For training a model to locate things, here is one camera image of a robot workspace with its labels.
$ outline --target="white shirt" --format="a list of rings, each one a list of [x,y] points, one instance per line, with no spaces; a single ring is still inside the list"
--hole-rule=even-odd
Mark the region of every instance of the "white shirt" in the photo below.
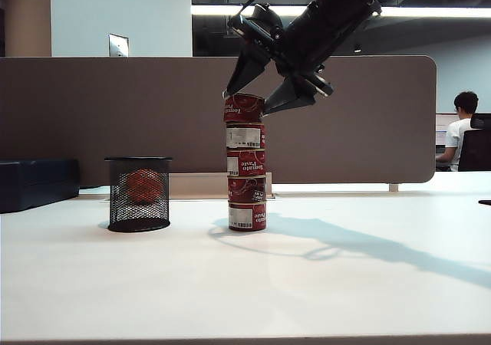
[[[457,147],[455,150],[455,156],[450,161],[450,169],[452,171],[459,171],[460,151],[462,151],[463,133],[466,130],[471,130],[470,119],[462,119],[454,121],[447,128],[447,138],[445,140],[445,147]]]

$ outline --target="man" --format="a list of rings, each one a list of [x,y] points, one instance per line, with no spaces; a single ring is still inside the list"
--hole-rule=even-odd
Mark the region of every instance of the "man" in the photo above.
[[[436,158],[439,163],[450,163],[450,170],[452,171],[459,171],[463,133],[472,129],[470,127],[470,118],[476,112],[478,100],[474,92],[462,92],[453,101],[459,120],[448,126],[445,153]]]

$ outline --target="office chair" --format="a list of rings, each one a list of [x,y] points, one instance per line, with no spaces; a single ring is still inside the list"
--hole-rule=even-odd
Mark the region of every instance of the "office chair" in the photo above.
[[[491,113],[475,113],[463,134],[459,171],[491,171]],[[491,205],[491,200],[479,203]]]

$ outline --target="red can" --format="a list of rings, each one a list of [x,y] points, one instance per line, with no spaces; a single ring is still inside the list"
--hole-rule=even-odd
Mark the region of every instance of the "red can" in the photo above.
[[[265,152],[263,149],[227,151],[229,176],[265,175]]]
[[[223,121],[258,123],[264,109],[264,98],[252,94],[234,94],[225,100]]]
[[[266,177],[229,178],[229,201],[256,203],[266,200]]]
[[[266,203],[229,203],[229,228],[238,232],[266,228]]]
[[[226,129],[227,148],[265,148],[263,123],[228,123]]]

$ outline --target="black wire mesh cup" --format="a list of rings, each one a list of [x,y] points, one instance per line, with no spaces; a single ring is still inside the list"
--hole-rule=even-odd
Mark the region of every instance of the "black wire mesh cup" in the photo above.
[[[148,232],[169,221],[169,163],[172,157],[107,157],[112,232]]]

